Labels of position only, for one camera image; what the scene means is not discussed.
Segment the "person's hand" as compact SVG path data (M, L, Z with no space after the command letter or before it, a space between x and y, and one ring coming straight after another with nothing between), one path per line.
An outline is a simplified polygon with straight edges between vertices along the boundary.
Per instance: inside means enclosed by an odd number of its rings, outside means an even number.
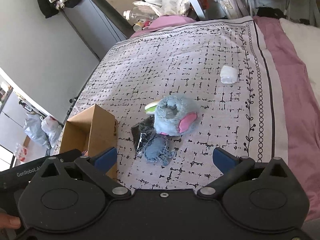
M0 213L0 229L19 229L21 227L21 220L19 217L8 215L7 213Z

